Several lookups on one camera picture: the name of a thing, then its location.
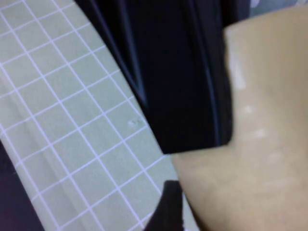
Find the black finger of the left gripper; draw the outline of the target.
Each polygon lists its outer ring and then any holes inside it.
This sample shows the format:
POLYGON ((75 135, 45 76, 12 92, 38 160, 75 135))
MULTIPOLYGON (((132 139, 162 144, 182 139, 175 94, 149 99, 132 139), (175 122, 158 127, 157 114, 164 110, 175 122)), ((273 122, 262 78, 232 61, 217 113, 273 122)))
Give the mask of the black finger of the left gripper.
POLYGON ((79 0, 165 154, 227 144, 233 130, 226 26, 248 0, 79 0))

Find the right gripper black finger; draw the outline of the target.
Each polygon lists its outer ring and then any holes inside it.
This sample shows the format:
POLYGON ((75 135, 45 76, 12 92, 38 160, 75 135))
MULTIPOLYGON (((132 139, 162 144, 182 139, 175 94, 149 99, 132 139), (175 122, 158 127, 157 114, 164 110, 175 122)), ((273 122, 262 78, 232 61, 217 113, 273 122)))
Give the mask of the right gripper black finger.
POLYGON ((183 230, 183 194, 179 181, 164 182, 159 203, 144 229, 146 231, 183 230))

